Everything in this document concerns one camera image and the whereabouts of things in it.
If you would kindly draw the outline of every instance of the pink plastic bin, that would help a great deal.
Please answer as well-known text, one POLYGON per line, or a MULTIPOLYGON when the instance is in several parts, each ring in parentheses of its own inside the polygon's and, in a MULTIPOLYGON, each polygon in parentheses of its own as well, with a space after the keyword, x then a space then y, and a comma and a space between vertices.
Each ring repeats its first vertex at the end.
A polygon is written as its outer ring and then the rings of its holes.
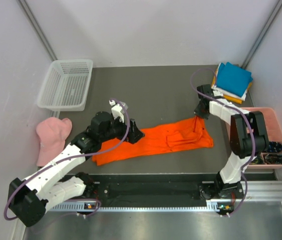
MULTIPOLYGON (((260 111, 263 113, 264 120, 265 120, 265 127, 267 131, 267 135, 269 141, 275 141, 282 143, 282 130, 280 124, 277 121, 276 114, 274 110, 270 107, 243 107, 243 109, 248 111, 260 111)), ((227 134, 230 137, 230 126, 226 125, 227 134)), ((261 156, 264 160, 264 156, 267 153, 262 153, 261 156)), ((249 165, 248 169, 280 169, 282 168, 282 164, 257 164, 257 165, 249 165)))

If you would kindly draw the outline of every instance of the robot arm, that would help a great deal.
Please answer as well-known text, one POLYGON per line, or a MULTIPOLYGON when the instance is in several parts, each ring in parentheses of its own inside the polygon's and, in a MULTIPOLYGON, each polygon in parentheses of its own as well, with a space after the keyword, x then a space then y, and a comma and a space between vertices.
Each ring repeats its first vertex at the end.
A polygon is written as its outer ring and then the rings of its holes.
MULTIPOLYGON (((90 156, 82 154, 96 153, 101 149, 102 143, 114 138, 122 139, 127 126, 124 119, 124 110, 113 101, 112 114, 98 112, 91 120, 91 125, 68 144, 65 149, 42 170, 41 174, 34 173, 24 180, 16 178, 10 183, 9 198, 21 184, 35 176, 25 184, 15 195, 9 208, 27 226, 36 224, 44 214, 57 204, 73 197, 78 197, 89 191, 91 183, 85 173, 78 173, 65 182, 59 182, 70 170, 85 162, 90 156)), ((142 133, 130 119, 130 128, 125 141, 134 144, 142 137, 142 133)))
POLYGON ((198 117, 205 119, 212 114, 230 125, 230 147, 232 150, 225 167, 216 176, 214 190, 204 192, 211 192, 209 198, 214 197, 214 195, 219 195, 220 197, 228 196, 239 187, 242 167, 250 160, 252 154, 252 142, 247 126, 241 114, 235 109, 240 110, 250 123, 255 140, 256 155, 263 152, 269 144, 264 117, 259 111, 250 112, 228 102, 223 98, 222 93, 212 90, 208 84, 199 86, 197 90, 217 99, 219 102, 211 101, 199 95, 200 103, 194 113, 198 117))

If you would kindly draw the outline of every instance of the folded blue towel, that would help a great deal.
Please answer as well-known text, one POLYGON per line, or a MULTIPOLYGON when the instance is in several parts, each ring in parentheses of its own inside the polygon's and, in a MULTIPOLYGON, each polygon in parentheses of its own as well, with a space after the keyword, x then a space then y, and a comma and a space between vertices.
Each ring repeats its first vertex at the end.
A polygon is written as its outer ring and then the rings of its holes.
POLYGON ((241 97, 252 80, 249 71, 227 62, 226 65, 221 63, 219 66, 216 86, 241 97))

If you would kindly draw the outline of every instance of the white plastic basket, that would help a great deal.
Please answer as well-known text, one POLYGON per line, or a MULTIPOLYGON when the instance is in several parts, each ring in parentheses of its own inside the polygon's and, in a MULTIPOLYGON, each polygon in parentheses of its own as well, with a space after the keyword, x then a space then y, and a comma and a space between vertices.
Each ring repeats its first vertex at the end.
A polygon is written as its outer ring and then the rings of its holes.
POLYGON ((52 62, 37 105, 52 111, 83 111, 92 68, 93 62, 89 59, 52 62))

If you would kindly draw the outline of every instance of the orange cloth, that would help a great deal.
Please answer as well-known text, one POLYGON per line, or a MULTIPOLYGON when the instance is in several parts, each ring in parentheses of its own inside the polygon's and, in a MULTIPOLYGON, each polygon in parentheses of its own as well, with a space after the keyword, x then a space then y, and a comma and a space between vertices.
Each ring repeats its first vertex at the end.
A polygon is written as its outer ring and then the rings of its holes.
MULTIPOLYGON (((123 142, 110 152, 93 156, 93 161, 100 166, 138 156, 213 147, 213 139, 205 129, 204 120, 199 117, 146 128, 141 131, 145 133, 145 137, 137 143, 123 142)), ((115 146, 118 142, 118 139, 106 141, 102 144, 101 151, 115 146)))

